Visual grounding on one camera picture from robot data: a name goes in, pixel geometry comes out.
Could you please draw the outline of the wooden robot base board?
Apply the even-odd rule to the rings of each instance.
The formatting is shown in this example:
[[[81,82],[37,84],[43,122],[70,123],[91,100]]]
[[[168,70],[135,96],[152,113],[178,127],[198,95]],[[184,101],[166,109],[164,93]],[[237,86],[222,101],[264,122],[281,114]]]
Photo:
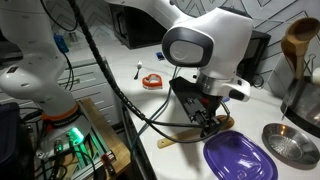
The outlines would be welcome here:
[[[79,101],[80,107],[92,123],[93,142],[97,155],[94,166],[86,165],[76,170],[81,158],[74,159],[67,166],[72,173],[71,180],[120,180],[131,166],[130,152],[90,98]]]

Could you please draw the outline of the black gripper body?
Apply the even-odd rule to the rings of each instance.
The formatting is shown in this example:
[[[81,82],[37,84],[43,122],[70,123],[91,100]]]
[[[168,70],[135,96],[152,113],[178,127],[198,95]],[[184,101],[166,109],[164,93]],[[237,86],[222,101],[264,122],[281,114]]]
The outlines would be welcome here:
[[[198,88],[196,83],[191,83],[181,76],[170,80],[169,84],[191,122],[205,127],[208,121],[216,117],[216,110],[222,100],[221,96],[207,95]]]

